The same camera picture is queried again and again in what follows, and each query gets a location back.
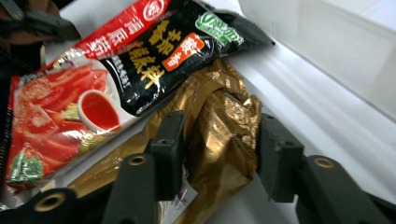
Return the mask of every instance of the red seasoning packet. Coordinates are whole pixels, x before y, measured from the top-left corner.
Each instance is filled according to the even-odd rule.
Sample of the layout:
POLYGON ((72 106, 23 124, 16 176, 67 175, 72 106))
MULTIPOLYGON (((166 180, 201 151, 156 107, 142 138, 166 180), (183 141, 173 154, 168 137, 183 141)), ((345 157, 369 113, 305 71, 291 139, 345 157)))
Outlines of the red seasoning packet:
POLYGON ((171 0, 138 0, 117 17, 74 46, 87 58, 99 59, 113 55, 143 34, 168 9, 171 0))
POLYGON ((218 57, 272 44, 252 22, 201 2, 141 0, 134 6, 143 8, 130 15, 134 33, 128 21, 112 20, 48 70, 14 78, 11 147, 2 167, 9 186, 46 182, 218 57), (120 48, 127 51, 107 58, 120 48))

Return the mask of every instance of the metallic wrapper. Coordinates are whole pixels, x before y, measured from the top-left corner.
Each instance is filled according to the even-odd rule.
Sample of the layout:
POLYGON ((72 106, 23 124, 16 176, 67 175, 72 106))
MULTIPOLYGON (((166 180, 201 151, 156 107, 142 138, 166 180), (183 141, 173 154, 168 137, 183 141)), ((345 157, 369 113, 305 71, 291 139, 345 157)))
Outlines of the metallic wrapper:
POLYGON ((227 91, 215 91, 207 98, 185 163, 189 183, 199 194, 177 223, 204 223, 253 179, 261 109, 254 96, 241 102, 227 91))
POLYGON ((122 159, 143 152, 162 119, 172 111, 183 110, 184 138, 190 145, 185 165, 189 182, 199 195, 177 223, 205 222, 253 178, 261 109, 262 103, 248 96, 242 77, 217 59, 191 74, 141 133, 115 148, 68 187, 82 197, 114 181, 122 159))

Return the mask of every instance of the white machine surface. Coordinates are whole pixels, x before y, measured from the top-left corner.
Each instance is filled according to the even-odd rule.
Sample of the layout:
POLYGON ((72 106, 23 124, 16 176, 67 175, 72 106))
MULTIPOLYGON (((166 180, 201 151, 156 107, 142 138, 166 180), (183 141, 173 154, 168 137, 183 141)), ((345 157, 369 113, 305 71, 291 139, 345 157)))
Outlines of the white machine surface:
MULTIPOLYGON (((383 38, 393 41, 393 45, 390 46, 393 49, 387 49, 388 55, 379 55, 383 62, 387 57, 395 59, 394 1, 323 0, 315 1, 315 7, 312 7, 314 1, 311 0, 206 2, 217 8, 228 8, 247 15, 276 41, 276 45, 271 49, 255 49, 227 58, 245 77, 248 91, 262 100, 265 105, 263 112, 277 117, 305 145, 305 155, 324 155, 339 161, 363 190, 396 203, 396 104, 394 97, 389 98, 396 95, 396 90, 392 88, 396 84, 396 70, 394 62, 386 65, 386 72, 381 73, 384 78, 381 79, 381 83, 387 85, 381 84, 379 87, 370 82, 375 82, 375 78, 368 76, 381 70, 380 62, 376 62, 376 68, 373 68, 372 63, 365 63, 363 60, 364 57, 370 56, 366 50, 377 49, 375 46, 384 48, 385 45, 373 43, 371 46, 365 46, 367 48, 353 49, 353 54, 358 54, 359 57, 350 62, 348 60, 352 59, 352 54, 349 54, 342 59, 343 67, 340 68, 337 67, 340 66, 337 62, 341 61, 326 63, 329 57, 326 56, 325 49, 332 50, 333 44, 337 42, 331 40, 341 38, 332 36, 336 33, 323 29, 318 24, 312 26, 312 30, 307 26, 284 26, 288 20, 314 20, 314 16, 320 16, 312 11, 315 7, 321 10, 330 9, 332 13, 329 14, 343 15, 339 20, 352 20, 355 25, 370 24, 371 32, 380 30, 381 35, 387 35, 383 38), (311 10, 311 14, 302 14, 307 10, 311 10), (329 41, 315 42, 314 38, 310 38, 315 35, 326 35, 329 41), (380 100, 378 95, 373 98, 373 95, 366 94, 372 87, 382 88, 381 92, 390 95, 381 98, 385 100, 380 100)), ((131 3, 131 0, 112 0, 111 3, 106 0, 77 0, 64 8, 62 15, 72 21, 85 36, 131 3)), ((331 20, 332 17, 328 15, 326 19, 331 20)), ((356 44, 353 38, 348 41, 350 45, 356 44)), ((47 46, 48 60, 51 61, 72 44, 69 42, 47 46)), ((343 55, 341 51, 339 49, 336 52, 337 57, 343 55)), ((123 140, 139 132, 143 124, 142 120, 131 130, 110 141, 105 148, 92 155, 92 162, 99 160, 123 140)), ((88 162, 84 162, 67 174, 59 176, 56 185, 66 185, 89 165, 88 162)), ((256 178, 218 211, 209 223, 298 221, 294 204, 270 202, 259 179, 256 178)))

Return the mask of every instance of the metal screw hole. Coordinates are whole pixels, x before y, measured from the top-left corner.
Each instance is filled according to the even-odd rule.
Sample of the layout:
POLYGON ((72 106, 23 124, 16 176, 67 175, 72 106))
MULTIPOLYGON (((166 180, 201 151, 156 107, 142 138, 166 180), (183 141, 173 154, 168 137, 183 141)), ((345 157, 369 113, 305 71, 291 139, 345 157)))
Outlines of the metal screw hole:
POLYGON ((48 212, 59 207, 66 200, 64 193, 53 193, 35 204, 37 212, 48 212))

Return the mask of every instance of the black seasoning packet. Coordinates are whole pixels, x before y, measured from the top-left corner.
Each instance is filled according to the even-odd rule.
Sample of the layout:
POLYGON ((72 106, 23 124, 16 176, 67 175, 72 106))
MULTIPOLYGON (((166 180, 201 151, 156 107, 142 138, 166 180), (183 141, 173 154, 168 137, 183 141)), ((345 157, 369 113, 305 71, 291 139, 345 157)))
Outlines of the black seasoning packet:
POLYGON ((232 12, 185 0, 121 55, 102 60, 116 82, 121 106, 141 116, 191 72, 212 60, 272 40, 232 12))

